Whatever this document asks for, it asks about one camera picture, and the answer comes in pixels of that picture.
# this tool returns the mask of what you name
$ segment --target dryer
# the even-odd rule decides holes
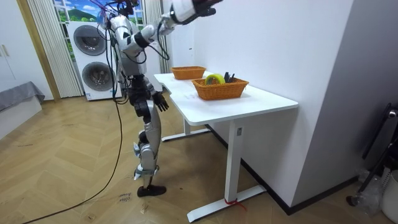
[[[105,30],[101,27],[97,29],[96,22],[70,21],[66,26],[87,100],[112,98],[112,76],[106,61]],[[113,65],[116,97],[121,97],[114,54],[112,62],[110,54],[111,43],[108,40],[108,58]]]

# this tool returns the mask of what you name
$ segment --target striped curtain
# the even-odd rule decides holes
[[[52,0],[27,0],[61,98],[82,96]]]
[[[160,16],[162,15],[162,3],[160,0],[141,0],[141,3],[144,11],[145,24],[151,24],[160,19]],[[162,44],[164,49],[167,49],[166,37],[160,37],[159,42]],[[169,73],[169,61],[159,56],[159,62],[160,72]]]

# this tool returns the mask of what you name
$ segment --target herringbone floor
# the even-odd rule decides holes
[[[172,105],[161,113],[162,135],[182,132]],[[129,104],[120,106],[124,141],[114,179],[96,200],[37,223],[188,223],[186,214],[223,198],[226,150],[210,133],[162,143],[154,183],[167,193],[137,198],[141,180],[132,143],[142,129]],[[119,147],[119,122],[110,100],[83,97],[46,103],[43,110],[0,140],[0,223],[22,223],[67,208],[97,193],[108,181]],[[256,185],[241,168],[239,190]],[[197,223],[391,223],[382,213],[369,218],[347,206],[350,186],[290,217],[262,194]]]

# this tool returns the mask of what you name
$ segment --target wooden door frame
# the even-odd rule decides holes
[[[32,39],[33,46],[35,47],[40,64],[42,65],[45,78],[47,79],[47,83],[49,83],[49,87],[52,96],[54,97],[54,101],[58,102],[59,100],[61,100],[60,92],[58,90],[57,84],[55,83],[54,75],[51,71],[47,55],[45,54],[43,43],[40,39],[39,32],[37,31],[37,27],[30,11],[29,4],[27,0],[17,0],[17,3],[19,6],[19,10],[21,10],[22,16],[24,18],[30,38]]]

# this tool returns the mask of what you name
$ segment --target robot leg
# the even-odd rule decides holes
[[[139,153],[141,163],[137,166],[134,179],[142,177],[144,184],[137,191],[138,197],[156,196],[166,192],[163,186],[151,185],[152,177],[159,170],[157,153],[159,150],[161,125],[157,109],[151,100],[147,100],[150,119],[144,117],[144,130],[139,133],[139,144],[134,145],[134,152]]]

